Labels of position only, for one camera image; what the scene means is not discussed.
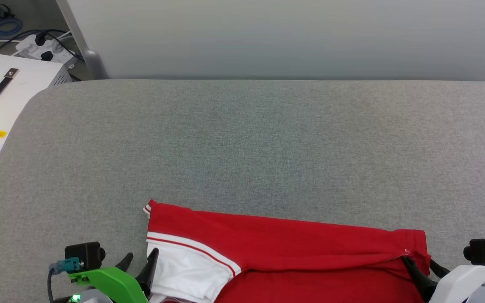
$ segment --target floor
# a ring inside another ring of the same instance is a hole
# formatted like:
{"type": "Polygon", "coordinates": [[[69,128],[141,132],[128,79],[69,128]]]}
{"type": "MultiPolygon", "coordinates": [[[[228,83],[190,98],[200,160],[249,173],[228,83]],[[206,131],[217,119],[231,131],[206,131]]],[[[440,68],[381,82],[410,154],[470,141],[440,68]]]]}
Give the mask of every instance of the floor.
{"type": "MultiPolygon", "coordinates": [[[[47,18],[47,19],[42,19],[39,20],[35,16],[35,11],[32,10],[23,10],[20,12],[17,12],[16,15],[20,16],[20,19],[24,21],[24,27],[22,31],[28,30],[28,29],[62,29],[62,30],[68,30],[66,24],[64,21],[58,18],[47,18]]],[[[65,46],[67,46],[70,50],[73,51],[78,51],[76,44],[73,42],[73,40],[66,40],[64,42],[65,46]]],[[[10,43],[4,48],[0,50],[0,54],[13,54],[16,52],[15,49],[16,43],[10,43]]],[[[87,71],[87,67],[85,63],[79,61],[77,63],[76,67],[72,70],[69,71],[69,73],[75,75],[76,77],[80,78],[81,80],[91,80],[92,77],[87,71]]]]}

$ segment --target white stripe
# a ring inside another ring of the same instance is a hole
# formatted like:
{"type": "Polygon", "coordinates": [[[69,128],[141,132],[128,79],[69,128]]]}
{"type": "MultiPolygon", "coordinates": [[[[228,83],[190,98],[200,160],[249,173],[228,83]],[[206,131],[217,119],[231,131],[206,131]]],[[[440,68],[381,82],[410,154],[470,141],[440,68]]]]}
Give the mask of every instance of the white stripe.
{"type": "Polygon", "coordinates": [[[142,209],[147,214],[147,217],[150,219],[151,218],[151,211],[149,209],[147,209],[147,205],[146,205],[146,207],[144,207],[142,209]]]}
{"type": "Polygon", "coordinates": [[[181,244],[175,244],[175,243],[169,243],[169,242],[164,242],[164,241],[160,241],[160,240],[150,240],[150,239],[147,239],[147,242],[149,243],[147,245],[147,250],[151,250],[156,247],[158,248],[160,251],[163,250],[163,247],[174,247],[176,249],[181,249],[183,251],[186,251],[187,253],[191,254],[191,255],[199,255],[200,257],[203,257],[205,258],[206,260],[208,260],[210,263],[213,263],[213,265],[216,265],[222,269],[224,269],[226,271],[226,273],[229,275],[229,278],[230,279],[233,279],[233,271],[231,271],[231,269],[229,268],[229,266],[227,266],[226,264],[224,263],[220,263],[216,260],[214,260],[213,258],[210,257],[210,255],[207,255],[206,253],[202,252],[202,251],[199,251],[199,250],[195,250],[195,249],[192,249],[190,247],[187,247],[187,246],[183,246],[181,244]]]}
{"type": "MultiPolygon", "coordinates": [[[[213,257],[215,257],[216,259],[220,260],[221,262],[223,262],[223,263],[231,266],[231,268],[235,271],[235,275],[241,273],[241,267],[239,265],[237,265],[237,263],[235,263],[234,261],[231,261],[227,257],[223,256],[222,254],[220,254],[216,250],[210,248],[209,246],[207,246],[207,245],[205,245],[203,243],[200,243],[200,242],[197,242],[197,241],[194,241],[194,240],[190,240],[188,238],[183,238],[183,237],[178,237],[178,236],[172,236],[171,234],[160,234],[158,232],[148,232],[147,233],[147,237],[156,238],[156,239],[162,239],[162,240],[168,240],[168,241],[172,241],[172,242],[177,242],[177,243],[181,243],[181,244],[190,245],[192,247],[195,247],[197,249],[200,249],[200,250],[203,250],[203,251],[207,252],[208,254],[212,255],[213,257]]],[[[148,242],[152,242],[152,243],[156,242],[156,241],[150,240],[150,239],[147,239],[147,241],[148,242]]],[[[162,245],[169,245],[170,243],[162,242],[161,244],[162,245]]],[[[189,247],[186,247],[186,246],[178,246],[178,247],[185,248],[185,249],[190,249],[189,247]]],[[[218,261],[215,261],[214,259],[212,259],[208,255],[203,254],[203,253],[200,253],[200,254],[203,255],[204,257],[207,257],[208,259],[210,259],[210,261],[212,261],[214,263],[217,263],[218,265],[221,265],[222,267],[226,267],[224,264],[218,263],[218,261]]]]}

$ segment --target gray cushion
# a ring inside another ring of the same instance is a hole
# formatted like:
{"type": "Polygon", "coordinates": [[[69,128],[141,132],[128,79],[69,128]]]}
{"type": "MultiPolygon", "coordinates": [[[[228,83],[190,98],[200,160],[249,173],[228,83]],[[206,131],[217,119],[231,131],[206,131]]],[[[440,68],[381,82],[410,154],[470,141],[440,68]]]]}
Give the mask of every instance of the gray cushion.
{"type": "MultiPolygon", "coordinates": [[[[485,82],[103,80],[50,88],[0,155],[0,302],[99,241],[146,253],[148,199],[427,233],[443,266],[485,237],[485,82]]],[[[54,295],[79,288],[54,278],[54,295]]]]}

